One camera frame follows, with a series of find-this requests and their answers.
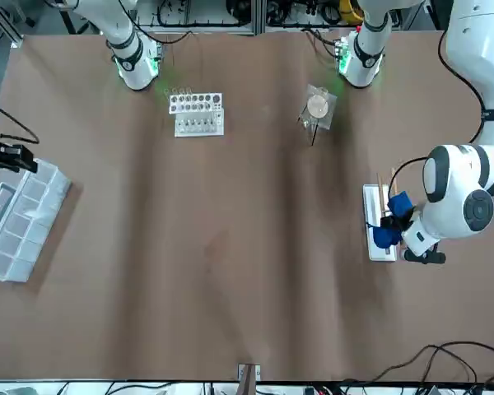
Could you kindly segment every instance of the floor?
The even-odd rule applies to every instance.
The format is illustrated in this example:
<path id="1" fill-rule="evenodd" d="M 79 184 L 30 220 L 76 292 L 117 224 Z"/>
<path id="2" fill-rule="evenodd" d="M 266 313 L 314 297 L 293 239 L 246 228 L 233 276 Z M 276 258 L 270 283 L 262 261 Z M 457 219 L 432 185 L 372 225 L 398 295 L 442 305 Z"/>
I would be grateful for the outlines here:
<path id="1" fill-rule="evenodd" d="M 68 31 L 63 24 L 63 20 L 57 10 L 46 7 L 41 0 L 20 0 L 24 13 L 35 21 L 35 27 L 30 28 L 26 24 L 16 23 L 17 29 L 22 34 L 27 35 L 66 35 Z M 0 0 L 0 5 L 4 6 L 8 11 L 11 10 L 15 15 L 13 8 L 7 5 L 7 0 Z M 77 15 L 70 13 L 70 18 L 76 29 L 84 25 L 84 21 Z M 9 59 L 9 51 L 11 49 L 11 41 L 4 36 L 0 39 L 0 86 L 4 74 L 6 72 L 7 60 Z"/>
<path id="2" fill-rule="evenodd" d="M 0 383 L 0 395 L 56 395 L 65 383 Z M 117 383 L 111 390 L 133 385 L 138 383 Z M 105 395 L 110 382 L 106 383 L 71 383 L 69 384 L 62 395 Z M 161 383 L 145 383 L 148 386 L 160 386 Z M 36 393 L 31 392 L 11 392 L 14 388 L 32 387 Z M 233 383 L 215 383 L 213 384 L 214 393 L 216 395 L 235 395 L 238 384 Z M 413 395 L 415 388 L 405 388 L 403 395 Z M 280 386 L 257 386 L 256 391 L 259 395 L 303 395 L 304 387 L 280 387 Z M 351 388 L 349 395 L 400 395 L 401 388 Z M 171 385 L 164 389 L 145 389 L 145 388 L 127 388 L 118 391 L 121 395 L 210 395 L 210 385 L 205 383 L 203 391 L 202 383 L 181 383 Z M 441 395 L 458 395 L 463 393 L 463 390 L 443 389 Z M 486 391 L 485 395 L 494 395 L 490 391 Z"/>

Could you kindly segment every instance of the electrical wire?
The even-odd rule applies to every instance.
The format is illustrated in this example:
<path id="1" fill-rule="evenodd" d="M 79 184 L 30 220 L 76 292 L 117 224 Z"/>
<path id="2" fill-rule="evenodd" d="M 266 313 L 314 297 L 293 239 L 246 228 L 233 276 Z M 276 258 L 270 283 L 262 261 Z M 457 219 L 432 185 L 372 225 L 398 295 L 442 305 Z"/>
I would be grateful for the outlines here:
<path id="1" fill-rule="evenodd" d="M 474 382 L 475 383 L 478 382 L 478 373 L 476 372 L 476 370 L 471 365 L 469 365 L 463 358 L 461 358 L 460 356 L 458 356 L 457 354 L 455 354 L 452 351 L 446 350 L 444 347 L 445 347 L 444 345 L 437 346 L 436 349 L 434 350 L 434 352 L 432 353 L 430 359 L 428 360 L 428 364 L 426 365 L 425 372 L 422 375 L 419 386 L 415 392 L 416 395 L 421 394 L 425 389 L 427 389 L 427 388 L 424 388 L 424 384 L 426 382 L 426 379 L 428 378 L 428 375 L 430 374 L 430 370 L 431 370 L 431 367 L 434 363 L 434 359 L 436 358 L 439 351 L 442 351 L 442 352 L 454 357 L 456 360 L 460 361 L 464 368 L 468 367 L 473 373 Z M 470 374 L 468 374 L 468 371 L 466 369 L 465 369 L 465 371 L 467 372 L 467 380 L 470 381 Z"/>
<path id="2" fill-rule="evenodd" d="M 332 47 L 335 46 L 335 43 L 333 41 L 329 41 L 328 39 L 325 39 L 323 38 L 320 33 L 316 33 L 313 29 L 311 29 L 310 27 L 305 27 L 304 29 L 302 29 L 302 31 L 307 31 L 309 33 L 311 33 L 317 40 L 321 41 L 322 43 L 326 44 L 326 45 L 330 45 Z"/>
<path id="3" fill-rule="evenodd" d="M 65 383 L 57 392 L 57 395 L 61 395 L 64 390 L 66 389 L 66 387 L 69 385 L 69 381 L 67 383 Z"/>
<path id="4" fill-rule="evenodd" d="M 483 103 L 483 98 L 481 97 L 481 94 L 478 92 L 478 90 L 476 90 L 476 88 L 474 88 L 474 86 L 469 82 L 467 81 L 465 78 L 463 78 L 462 76 L 460 76 L 443 58 L 443 53 L 442 53 L 442 47 L 443 47 L 443 40 L 445 39 L 445 36 L 446 36 L 446 33 L 447 33 L 448 29 L 443 31 L 443 34 L 441 35 L 441 37 L 439 38 L 439 44 L 437 45 L 437 56 L 439 57 L 439 60 L 441 62 L 441 64 L 446 68 L 446 70 L 448 70 L 454 77 L 458 78 L 460 81 L 462 81 L 466 86 L 468 86 L 468 88 L 470 88 L 470 90 L 472 91 L 472 93 L 474 93 L 474 95 L 476 96 L 476 98 L 478 99 L 478 102 L 479 102 L 479 105 L 481 107 L 481 111 L 482 113 L 484 113 L 486 111 L 486 108 L 485 108 L 485 103 Z M 473 135 L 473 137 L 468 141 L 468 144 L 472 144 L 473 142 L 476 141 L 476 139 L 478 138 L 479 134 L 481 133 L 481 131 L 483 130 L 483 127 L 485 126 L 485 119 L 481 119 L 481 122 L 479 124 L 479 127 L 478 127 L 478 130 L 476 131 L 476 133 Z M 398 172 L 403 169 L 404 167 L 406 167 L 407 165 L 410 165 L 414 162 L 418 162 L 420 160 L 425 160 L 426 157 L 420 157 L 420 158 L 415 158 L 415 159 L 411 159 L 407 162 L 404 162 L 398 169 L 397 171 L 394 173 L 394 176 L 392 177 L 392 179 L 390 180 L 389 182 L 389 187 L 388 187 L 388 198 L 391 197 L 391 189 L 392 189 L 392 184 L 394 182 L 394 179 L 395 177 L 397 176 Z"/>
<path id="5" fill-rule="evenodd" d="M 374 377 L 372 380 L 370 381 L 365 381 L 365 382 L 359 382 L 358 380 L 355 380 L 355 379 L 347 379 L 347 380 L 343 380 L 343 382 L 349 382 L 349 383 L 359 383 L 360 385 L 371 385 L 373 383 L 376 383 L 377 381 L 381 380 L 385 375 L 387 375 L 389 372 L 391 372 L 392 370 L 397 370 L 397 369 L 401 369 L 401 368 L 404 368 L 410 364 L 412 364 L 413 362 L 415 362 L 426 350 L 429 350 L 429 349 L 440 349 L 441 351 L 443 352 L 446 352 L 447 354 L 449 354 L 450 356 L 453 356 L 455 359 L 459 360 L 460 362 L 462 363 L 465 363 L 466 362 L 461 359 L 460 357 L 458 357 L 456 354 L 452 353 L 451 351 L 448 351 L 446 349 L 443 348 L 443 345 L 440 345 L 440 346 L 436 346 L 436 345 L 433 345 L 433 344 L 429 344 L 429 345 L 426 345 L 424 346 L 421 350 L 419 350 L 419 352 L 413 356 L 410 360 L 408 360 L 407 362 L 404 362 L 402 364 L 398 364 L 398 365 L 393 365 L 393 366 L 390 366 L 389 368 L 386 368 L 385 370 L 383 370 L 380 374 L 378 374 L 376 377 Z M 348 385 L 346 387 L 346 389 L 344 390 L 344 395 L 347 395 L 347 392 L 349 391 L 349 389 L 351 388 L 352 386 L 351 385 Z"/>
<path id="6" fill-rule="evenodd" d="M 123 391 L 124 389 L 128 388 L 145 388 L 145 389 L 162 389 L 165 387 L 169 387 L 172 384 L 178 383 L 177 381 L 172 381 L 170 383 L 158 385 L 158 386 L 152 386 L 152 385 L 142 385 L 142 384 L 130 384 L 130 385 L 125 385 L 124 387 L 119 387 L 114 389 L 113 391 L 106 393 L 105 395 L 113 395 L 114 393 L 118 393 L 119 391 Z"/>
<path id="7" fill-rule="evenodd" d="M 76 0 L 75 5 L 70 6 L 68 4 L 58 4 L 56 2 L 50 2 L 49 0 L 43 1 L 46 3 L 46 6 L 56 8 L 59 11 L 75 11 L 77 7 L 79 7 L 79 2 L 81 2 L 81 0 Z"/>
<path id="8" fill-rule="evenodd" d="M 10 115 L 6 110 L 0 108 L 0 113 L 7 118 L 9 118 L 13 123 L 16 123 L 18 126 L 20 126 L 22 129 L 24 129 L 26 132 L 28 132 L 32 137 L 33 140 L 30 140 L 29 138 L 24 138 L 24 137 L 19 137 L 19 136 L 12 136 L 10 134 L 1 134 L 1 138 L 10 138 L 12 140 L 17 140 L 19 142 L 28 142 L 30 144 L 40 144 L 40 139 L 39 137 L 31 130 L 29 129 L 25 124 L 20 122 L 18 119 Z"/>
<path id="9" fill-rule="evenodd" d="M 105 395 L 107 395 L 108 393 L 110 393 L 110 389 L 112 389 L 112 387 L 115 385 L 115 382 L 113 382 L 112 384 L 110 384 L 110 386 L 108 387 L 108 389 L 106 390 L 105 392 Z"/>
<path id="10" fill-rule="evenodd" d="M 414 158 L 414 159 L 411 159 L 411 160 L 407 160 L 406 162 L 404 162 L 402 165 L 399 166 L 399 168 L 397 170 L 395 170 L 395 173 L 394 175 L 392 176 L 392 179 L 389 181 L 389 186 L 388 186 L 388 199 L 391 198 L 391 195 L 392 195 L 392 186 L 394 185 L 394 180 L 395 180 L 395 177 L 397 177 L 397 174 L 399 174 L 399 172 L 404 169 L 406 166 L 408 165 L 411 165 L 412 163 L 415 163 L 415 162 L 419 162 L 421 160 L 426 160 L 426 156 L 421 156 L 419 158 Z"/>
<path id="11" fill-rule="evenodd" d="M 316 33 L 322 37 L 322 35 L 320 34 L 320 32 L 317 30 Z M 324 49 L 326 50 L 326 52 L 329 54 L 329 56 L 331 56 L 332 58 L 335 58 L 335 53 L 331 52 L 328 48 L 328 45 L 324 42 L 324 41 L 320 41 L 322 43 L 322 46 L 324 47 Z"/>
<path id="12" fill-rule="evenodd" d="M 118 0 L 119 1 L 119 5 L 121 6 L 121 8 L 123 9 L 123 12 L 126 14 L 126 16 L 128 17 L 128 19 L 132 22 L 132 25 L 133 27 L 135 27 L 137 30 L 139 30 L 141 33 L 143 33 L 146 37 L 148 37 L 150 40 L 152 41 L 155 41 L 156 43 L 159 43 L 159 44 L 163 44 L 163 45 L 167 45 L 167 44 L 175 44 L 175 43 L 179 43 L 182 39 L 184 39 L 187 35 L 193 35 L 193 32 L 191 30 L 187 31 L 184 35 L 182 35 L 181 37 L 179 37 L 178 39 L 175 39 L 173 41 L 161 41 L 160 39 L 157 39 L 155 38 L 154 36 L 152 35 L 149 35 L 140 25 L 138 25 L 134 20 L 133 18 L 130 16 L 130 13 L 128 12 L 128 10 L 126 8 L 124 8 L 124 5 L 123 3 L 121 2 L 121 0 Z"/>
<path id="13" fill-rule="evenodd" d="M 442 44 L 443 44 L 443 39 L 445 38 L 445 35 L 448 31 L 448 28 L 443 31 L 443 34 L 441 35 L 441 37 L 439 38 L 439 44 L 437 46 L 437 56 L 439 57 L 439 60 L 441 62 L 441 64 L 446 68 L 446 70 L 448 70 L 454 77 L 458 78 L 460 81 L 462 81 L 466 86 L 468 86 L 468 88 L 470 88 L 470 90 L 472 91 L 472 93 L 474 93 L 474 95 L 476 96 L 476 98 L 478 99 L 478 102 L 479 102 L 479 105 L 481 106 L 481 111 L 482 113 L 485 112 L 486 108 L 485 108 L 485 103 L 483 103 L 483 98 L 481 97 L 480 93 L 476 90 L 476 88 L 473 87 L 473 85 L 467 81 L 465 78 L 463 78 L 462 76 L 460 76 L 444 59 L 443 59 L 443 53 L 442 53 Z M 481 123 L 479 124 L 479 128 L 478 128 L 478 131 L 476 132 L 476 134 L 473 135 L 473 137 L 470 139 L 470 141 L 468 142 L 468 144 L 471 144 L 473 143 L 476 138 L 478 138 L 479 136 L 479 133 L 481 133 L 481 131 L 483 130 L 483 126 L 485 126 L 485 119 L 481 119 Z"/>

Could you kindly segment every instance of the metal frame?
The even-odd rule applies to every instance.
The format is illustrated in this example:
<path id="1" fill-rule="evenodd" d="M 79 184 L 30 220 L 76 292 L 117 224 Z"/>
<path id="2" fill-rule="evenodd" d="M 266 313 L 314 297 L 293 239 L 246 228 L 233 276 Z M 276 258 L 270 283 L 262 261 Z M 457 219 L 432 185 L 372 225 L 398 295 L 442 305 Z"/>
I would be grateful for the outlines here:
<path id="1" fill-rule="evenodd" d="M 0 28 L 4 34 L 11 40 L 11 42 L 16 46 L 20 47 L 22 45 L 22 35 L 16 29 L 11 21 L 7 18 L 7 15 L 0 9 Z"/>

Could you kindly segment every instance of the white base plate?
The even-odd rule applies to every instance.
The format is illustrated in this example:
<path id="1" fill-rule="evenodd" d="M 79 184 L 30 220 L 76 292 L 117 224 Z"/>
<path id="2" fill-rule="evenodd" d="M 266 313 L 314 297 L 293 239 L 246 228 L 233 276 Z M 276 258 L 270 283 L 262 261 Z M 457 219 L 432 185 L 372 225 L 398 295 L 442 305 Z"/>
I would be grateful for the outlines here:
<path id="1" fill-rule="evenodd" d="M 388 185 L 383 184 L 382 192 L 384 196 L 384 209 L 388 211 L 386 206 L 388 202 Z M 373 226 L 380 225 L 380 200 L 379 187 L 377 184 L 364 185 L 362 187 L 362 197 L 364 199 L 364 215 L 366 218 L 366 236 L 368 239 L 368 254 L 372 261 L 395 262 L 397 260 L 397 248 L 395 246 L 389 249 L 380 249 L 373 240 L 373 230 L 367 224 Z"/>

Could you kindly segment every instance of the green led light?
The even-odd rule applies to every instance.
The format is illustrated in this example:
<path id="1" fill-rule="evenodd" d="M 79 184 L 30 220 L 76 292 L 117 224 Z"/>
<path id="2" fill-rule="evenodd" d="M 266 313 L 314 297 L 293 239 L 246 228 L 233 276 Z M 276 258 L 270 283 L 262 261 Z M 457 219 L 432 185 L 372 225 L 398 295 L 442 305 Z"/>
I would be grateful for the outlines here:
<path id="1" fill-rule="evenodd" d="M 348 51 L 346 52 L 346 54 L 344 54 L 344 56 L 342 56 L 340 62 L 338 62 L 338 72 L 345 75 L 351 60 L 352 60 L 352 53 Z"/>

